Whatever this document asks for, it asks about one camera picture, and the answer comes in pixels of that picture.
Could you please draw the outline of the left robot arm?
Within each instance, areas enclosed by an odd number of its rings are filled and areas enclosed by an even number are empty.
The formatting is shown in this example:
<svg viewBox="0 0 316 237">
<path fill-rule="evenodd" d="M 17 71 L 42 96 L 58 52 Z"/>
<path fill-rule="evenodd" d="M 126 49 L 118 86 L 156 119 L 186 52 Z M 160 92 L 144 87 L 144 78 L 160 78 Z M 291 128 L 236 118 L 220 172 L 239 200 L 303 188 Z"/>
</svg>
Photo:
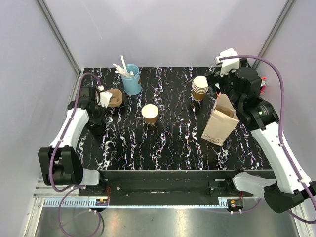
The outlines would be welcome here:
<svg viewBox="0 0 316 237">
<path fill-rule="evenodd" d="M 95 136 L 103 134 L 105 112 L 112 97 L 101 86 L 83 87 L 68 104 L 66 119 L 56 138 L 38 152 L 46 185 L 85 185 L 97 196 L 106 191 L 107 184 L 100 179 L 100 172 L 83 168 L 76 147 L 85 128 Z"/>
</svg>

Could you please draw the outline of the brown paper takeout bag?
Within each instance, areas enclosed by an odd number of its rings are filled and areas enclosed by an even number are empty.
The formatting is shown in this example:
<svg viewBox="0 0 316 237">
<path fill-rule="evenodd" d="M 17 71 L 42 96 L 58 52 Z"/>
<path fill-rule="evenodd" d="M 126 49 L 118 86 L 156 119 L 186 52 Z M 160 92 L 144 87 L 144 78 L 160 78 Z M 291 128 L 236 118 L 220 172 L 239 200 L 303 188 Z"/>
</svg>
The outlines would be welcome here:
<svg viewBox="0 0 316 237">
<path fill-rule="evenodd" d="M 217 106 L 234 109 L 228 96 L 219 93 L 201 138 L 215 145 L 222 146 L 239 123 L 239 119 L 237 115 L 236 118 L 231 118 L 217 111 Z"/>
</svg>

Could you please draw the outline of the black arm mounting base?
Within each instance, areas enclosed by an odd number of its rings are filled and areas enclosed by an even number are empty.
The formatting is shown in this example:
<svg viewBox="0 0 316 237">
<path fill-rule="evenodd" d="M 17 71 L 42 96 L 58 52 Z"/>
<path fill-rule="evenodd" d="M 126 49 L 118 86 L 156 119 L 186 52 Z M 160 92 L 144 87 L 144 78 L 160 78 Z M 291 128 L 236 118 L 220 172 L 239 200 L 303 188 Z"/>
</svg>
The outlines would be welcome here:
<svg viewBox="0 0 316 237">
<path fill-rule="evenodd" d="M 189 170 L 189 171 L 102 171 L 95 186 L 87 186 L 81 195 L 101 196 L 110 193 L 119 197 L 123 193 L 169 193 L 201 192 L 211 194 L 213 190 L 238 196 L 232 178 L 239 171 Z"/>
</svg>

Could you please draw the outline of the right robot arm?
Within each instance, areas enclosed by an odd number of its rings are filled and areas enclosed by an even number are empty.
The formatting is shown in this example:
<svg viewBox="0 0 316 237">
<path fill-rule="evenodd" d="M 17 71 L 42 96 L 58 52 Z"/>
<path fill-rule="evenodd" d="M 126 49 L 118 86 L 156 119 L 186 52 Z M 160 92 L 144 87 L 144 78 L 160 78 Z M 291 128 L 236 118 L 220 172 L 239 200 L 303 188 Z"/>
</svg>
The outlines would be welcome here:
<svg viewBox="0 0 316 237">
<path fill-rule="evenodd" d="M 276 213 L 283 213 L 305 200 L 314 200 L 316 183 L 302 170 L 284 137 L 281 118 L 268 101 L 260 97 L 262 78 L 250 67 L 206 73 L 208 84 L 219 85 L 220 95 L 227 95 L 236 115 L 259 143 L 275 179 L 265 179 L 237 171 L 224 183 L 228 195 L 240 191 L 263 198 Z"/>
</svg>

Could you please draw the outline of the cardboard cup carrier stack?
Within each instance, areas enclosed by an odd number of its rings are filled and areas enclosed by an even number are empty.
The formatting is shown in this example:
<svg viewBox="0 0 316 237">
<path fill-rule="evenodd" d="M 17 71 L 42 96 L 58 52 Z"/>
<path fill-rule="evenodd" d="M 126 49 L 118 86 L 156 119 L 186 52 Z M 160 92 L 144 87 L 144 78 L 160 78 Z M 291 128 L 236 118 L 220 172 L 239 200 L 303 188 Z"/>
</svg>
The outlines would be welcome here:
<svg viewBox="0 0 316 237">
<path fill-rule="evenodd" d="M 110 89 L 107 92 L 111 93 L 113 96 L 110 99 L 108 107 L 120 107 L 123 102 L 123 95 L 119 89 Z"/>
</svg>

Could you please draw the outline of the single brown paper cup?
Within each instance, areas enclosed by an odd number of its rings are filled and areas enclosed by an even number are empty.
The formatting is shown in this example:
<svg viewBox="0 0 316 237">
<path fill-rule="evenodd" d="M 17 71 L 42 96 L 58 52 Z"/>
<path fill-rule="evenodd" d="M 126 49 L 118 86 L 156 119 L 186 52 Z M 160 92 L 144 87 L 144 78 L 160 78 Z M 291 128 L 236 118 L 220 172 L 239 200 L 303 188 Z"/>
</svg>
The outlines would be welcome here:
<svg viewBox="0 0 316 237">
<path fill-rule="evenodd" d="M 155 124 L 158 117 L 158 107 L 154 104 L 147 104 L 142 108 L 142 116 L 147 124 Z"/>
</svg>

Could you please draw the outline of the single cardboard cup carrier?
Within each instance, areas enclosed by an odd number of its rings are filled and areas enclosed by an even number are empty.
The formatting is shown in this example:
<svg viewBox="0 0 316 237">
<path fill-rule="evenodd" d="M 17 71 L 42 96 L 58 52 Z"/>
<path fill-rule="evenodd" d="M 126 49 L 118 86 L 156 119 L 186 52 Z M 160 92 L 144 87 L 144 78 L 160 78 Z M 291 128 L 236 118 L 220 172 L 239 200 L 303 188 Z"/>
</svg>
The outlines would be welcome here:
<svg viewBox="0 0 316 237">
<path fill-rule="evenodd" d="M 216 110 L 227 115 L 228 117 L 231 117 L 231 118 L 236 118 L 236 112 L 234 109 L 231 109 L 231 108 L 227 108 L 227 107 L 222 107 L 222 106 L 217 106 L 216 107 Z"/>
</svg>

